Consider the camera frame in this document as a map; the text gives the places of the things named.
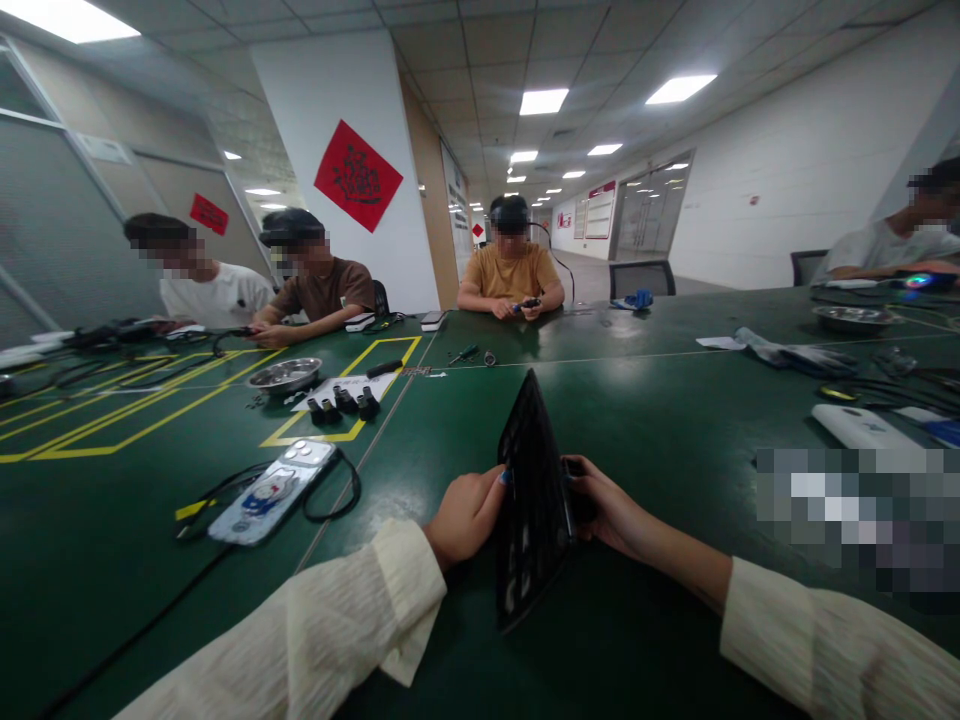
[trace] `brown t-shirt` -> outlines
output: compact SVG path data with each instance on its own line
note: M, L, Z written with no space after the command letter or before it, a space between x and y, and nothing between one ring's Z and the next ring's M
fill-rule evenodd
M310 322L325 318L347 305L360 305L372 312L373 278L365 265L334 258L333 270L328 277L296 275L287 280L270 304L284 315L303 310Z
M520 302L525 297L540 297L548 285L560 278L546 248L526 244L526 254L516 260L504 260L496 245L475 252L463 273L463 282L480 288L480 295Z

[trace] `yellow t-shirt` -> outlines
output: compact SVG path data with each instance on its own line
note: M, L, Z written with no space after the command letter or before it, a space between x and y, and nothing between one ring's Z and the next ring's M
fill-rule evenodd
M470 258L463 282L479 287L483 297L507 298L513 302L540 297L544 288L560 278L546 248L535 243L527 243L526 248L524 257L504 260L496 245L487 245Z

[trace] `person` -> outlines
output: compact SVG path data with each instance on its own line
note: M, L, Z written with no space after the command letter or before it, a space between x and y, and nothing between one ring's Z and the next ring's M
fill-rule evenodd
M160 298L173 330L184 325L242 327L273 299L273 285L250 268L208 258L203 240L185 222L142 213L123 224L123 234L141 254L173 275L160 280Z
M287 208L263 219L260 240L277 248L282 264L297 274L289 278L251 324L247 338L263 347L281 348L339 330L344 323L374 308L370 271L358 262L334 257L323 224L302 208ZM307 314L308 325L281 325L287 315Z
M723 617L720 653L813 717L960 717L960 661L860 600L811 590L731 558L643 510L590 460L578 529L685 586ZM370 545L288 580L266 602L134 700L121 718L330 717L379 665L409 686L442 574L493 531L502 465L447 488L422 529L388 521Z
M811 284L883 279L899 270L960 275L957 264L941 259L960 253L960 238L943 227L930 227L949 223L960 213L960 157L937 163L908 186L913 188L910 204L840 238Z
M490 204L494 242L475 252L457 293L461 310L493 313L498 320L517 317L514 306L539 298L537 307L520 308L528 322L563 304L563 285L547 250L527 242L527 201L500 196Z

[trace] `metal bowl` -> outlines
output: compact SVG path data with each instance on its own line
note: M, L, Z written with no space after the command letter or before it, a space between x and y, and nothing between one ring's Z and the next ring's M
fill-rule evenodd
M820 318L820 325L827 330L854 335L879 335L891 325L899 325L903 318L889 310L876 308L815 307L813 312Z
M285 360L255 372L247 378L247 387L268 395L288 395L313 383L321 365L320 358Z

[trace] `black office chair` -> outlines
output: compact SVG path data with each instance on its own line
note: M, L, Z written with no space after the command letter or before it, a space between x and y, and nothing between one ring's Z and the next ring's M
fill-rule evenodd
M676 295L677 284L668 260L644 260L610 265L610 299L649 290L654 296Z
M373 312L377 317L386 317L390 314L390 303L387 301L387 289L379 280L373 281Z
M809 285L817 268L829 250L805 250L804 252L790 253L790 262L793 263L793 286Z

